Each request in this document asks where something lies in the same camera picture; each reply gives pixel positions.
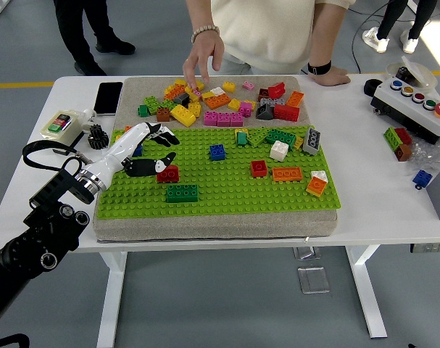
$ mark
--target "white table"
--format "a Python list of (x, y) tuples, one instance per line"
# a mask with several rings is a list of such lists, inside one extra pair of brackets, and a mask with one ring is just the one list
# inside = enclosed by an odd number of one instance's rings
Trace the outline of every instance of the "white table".
[[(380, 244), (439, 243), (440, 220), (426, 190), (415, 189), (412, 179), (418, 170), (414, 171), (407, 162), (397, 162), (383, 139), (390, 125), (398, 125), (387, 117), (374, 115), (370, 97), (363, 93), (366, 80), (382, 80), (386, 76), (351, 75), (350, 84), (337, 87), (319, 86), (306, 76), (297, 78), (305, 93), (310, 121), (321, 132), (321, 145), (341, 201), (336, 230), (331, 236), (307, 242), (279, 239), (99, 244), (90, 224), (80, 237), (77, 252), (99, 252), (110, 269), (97, 347), (113, 347), (115, 341), (127, 252), (161, 250), (345, 246), (370, 336), (387, 337), (365, 262)], [(123, 76), (60, 78), (28, 142), (41, 139), (40, 129), (58, 110), (92, 108), (100, 82), (125, 79)], [(108, 134), (112, 132), (113, 122), (113, 117), (99, 120)], [(77, 146), (89, 158), (99, 158), (100, 153), (88, 148), (85, 139)], [(36, 153), (32, 158), (55, 166), (64, 160), (48, 151)], [(0, 248), (25, 231), (22, 220), (30, 212), (28, 200), (53, 175), (51, 171), (28, 167), (20, 159), (0, 206)], [(85, 205), (69, 193), (61, 201), (93, 215), (94, 204)]]

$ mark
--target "black smartphone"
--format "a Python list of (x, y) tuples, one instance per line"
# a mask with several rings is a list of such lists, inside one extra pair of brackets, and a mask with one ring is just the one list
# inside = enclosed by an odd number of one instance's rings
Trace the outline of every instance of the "black smartphone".
[(97, 116), (115, 116), (123, 82), (103, 82), (97, 91), (94, 111)]

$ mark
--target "white sneaker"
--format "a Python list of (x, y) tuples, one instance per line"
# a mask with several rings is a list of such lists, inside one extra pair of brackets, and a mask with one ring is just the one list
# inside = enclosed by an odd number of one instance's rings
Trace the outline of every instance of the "white sneaker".
[(373, 47), (378, 53), (384, 53), (387, 50), (388, 38), (378, 39), (378, 27), (371, 28), (363, 32), (363, 41), (369, 47)]
[(406, 29), (401, 36), (400, 41), (403, 44), (403, 52), (405, 53), (413, 53), (415, 51), (416, 45), (418, 45), (418, 39), (417, 38), (408, 38), (408, 33), (410, 30)]

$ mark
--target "shoe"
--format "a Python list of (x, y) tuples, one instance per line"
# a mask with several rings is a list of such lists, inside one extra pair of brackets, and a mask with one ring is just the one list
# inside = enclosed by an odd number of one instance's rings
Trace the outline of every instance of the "shoe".
[(403, 52), (405, 53), (413, 53), (415, 51), (416, 45), (418, 45), (418, 39), (417, 38), (408, 38), (410, 30), (406, 29), (401, 36), (400, 41), (403, 44)]
[(96, 50), (101, 53), (115, 52), (123, 56), (129, 56), (130, 54), (134, 53), (136, 48), (129, 42), (124, 42), (119, 38), (115, 38), (105, 44), (97, 40)]
[(363, 32), (363, 41), (369, 47), (378, 53), (384, 53), (387, 50), (387, 44), (389, 43), (388, 38), (378, 39), (378, 27), (371, 28)]
[(85, 75), (85, 76), (107, 76), (105, 71), (103, 71), (101, 67), (97, 65), (96, 62), (90, 62), (90, 63), (75, 62), (75, 69), (81, 75)]

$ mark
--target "gray floor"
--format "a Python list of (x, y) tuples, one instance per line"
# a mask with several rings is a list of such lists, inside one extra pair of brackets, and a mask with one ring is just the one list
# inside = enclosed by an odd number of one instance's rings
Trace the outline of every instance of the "gray floor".
[[(358, 1), (352, 7), (363, 14), (347, 14), (335, 65), (358, 73), (352, 39), (383, 4)], [(433, 15), (440, 19), (440, 0)], [(191, 35), (184, 1), (109, 1), (109, 16), (115, 32), (137, 51), (120, 57), (93, 49), (107, 73), (182, 73)], [(412, 18), (407, 10), (401, 20)], [(408, 25), (398, 22), (392, 37)], [(362, 73), (383, 72), (403, 55), (398, 40), (380, 55), (360, 35), (354, 54)], [(440, 70), (422, 42), (414, 60)], [(66, 75), (77, 74), (52, 1), (11, 0), (0, 15), (0, 83), (52, 82)], [(49, 92), (0, 88), (0, 202)], [(315, 262), (295, 260), (291, 249), (130, 254), (115, 346), (440, 347), (440, 254), (410, 254), (408, 245), (393, 245), (372, 256), (368, 270), (389, 337), (370, 339), (344, 248), (321, 251)], [(301, 265), (324, 266), (331, 292), (303, 294), (296, 271)], [(57, 270), (30, 282), (2, 318), (0, 337), (22, 332), (32, 347), (95, 347), (107, 276), (98, 254), (68, 255)]]

